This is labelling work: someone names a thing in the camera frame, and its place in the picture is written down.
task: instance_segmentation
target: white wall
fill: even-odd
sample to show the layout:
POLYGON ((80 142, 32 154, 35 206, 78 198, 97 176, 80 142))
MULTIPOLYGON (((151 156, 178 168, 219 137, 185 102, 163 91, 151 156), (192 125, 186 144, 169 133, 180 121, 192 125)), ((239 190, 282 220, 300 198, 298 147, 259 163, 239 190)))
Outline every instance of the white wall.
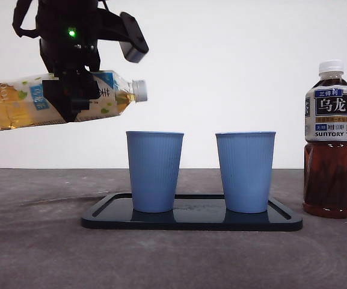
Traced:
MULTIPOLYGON (((38 40, 18 38, 0 0, 0 80, 44 73, 38 40)), ((24 27, 34 27, 36 0, 24 27)), ((101 68, 146 79, 149 101, 113 119, 0 132, 0 167, 124 168, 127 130, 185 132, 181 167, 218 167, 219 131, 277 131, 274 167, 301 168, 304 95, 318 64, 345 61, 347 0, 111 0, 150 46, 128 63, 100 42, 101 68)))

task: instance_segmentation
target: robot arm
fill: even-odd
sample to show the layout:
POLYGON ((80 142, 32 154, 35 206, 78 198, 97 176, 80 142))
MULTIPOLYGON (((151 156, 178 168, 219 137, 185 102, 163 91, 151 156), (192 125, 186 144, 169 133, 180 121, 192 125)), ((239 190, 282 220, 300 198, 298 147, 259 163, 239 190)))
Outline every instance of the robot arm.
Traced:
POLYGON ((18 0, 13 28, 19 37, 40 39, 40 54, 58 81, 43 81, 44 97, 66 122, 88 110, 90 99, 99 98, 99 89, 90 71, 98 71, 99 39, 119 41, 127 61, 138 63, 149 48, 136 19, 98 8, 99 0, 38 0, 36 29, 23 30, 23 19, 32 0, 18 0))

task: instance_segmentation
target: cup rim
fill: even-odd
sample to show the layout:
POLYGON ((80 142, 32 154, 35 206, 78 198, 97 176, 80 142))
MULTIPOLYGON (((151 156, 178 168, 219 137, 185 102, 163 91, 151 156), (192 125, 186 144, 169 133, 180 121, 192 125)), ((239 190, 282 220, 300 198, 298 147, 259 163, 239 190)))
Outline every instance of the cup rim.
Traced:
POLYGON ((248 135, 248 134, 276 134, 275 131, 236 131, 236 132, 217 132, 216 136, 221 135, 248 135))
POLYGON ((184 135, 183 132, 169 132, 169 131, 126 131, 126 134, 173 134, 184 135))

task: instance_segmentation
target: paper cup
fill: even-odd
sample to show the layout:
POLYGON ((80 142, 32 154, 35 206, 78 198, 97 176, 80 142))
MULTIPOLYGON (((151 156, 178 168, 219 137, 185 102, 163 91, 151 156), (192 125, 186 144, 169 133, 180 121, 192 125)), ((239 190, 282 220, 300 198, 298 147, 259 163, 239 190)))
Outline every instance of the paper cup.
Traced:
POLYGON ((275 132, 216 134, 226 207, 239 213, 267 210, 275 132))
POLYGON ((128 131, 126 135, 134 209, 172 210, 184 134, 128 131))

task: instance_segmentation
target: white bottle cap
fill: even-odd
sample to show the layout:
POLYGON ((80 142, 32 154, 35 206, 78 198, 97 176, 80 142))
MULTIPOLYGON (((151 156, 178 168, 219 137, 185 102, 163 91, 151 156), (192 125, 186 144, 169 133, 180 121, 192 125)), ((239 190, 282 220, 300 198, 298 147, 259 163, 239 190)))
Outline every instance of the white bottle cap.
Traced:
POLYGON ((324 61, 319 65, 319 75, 324 72, 341 71, 344 72, 344 63, 340 59, 324 61))
POLYGON ((148 100, 147 84, 145 80, 133 80, 132 86, 136 102, 148 100))

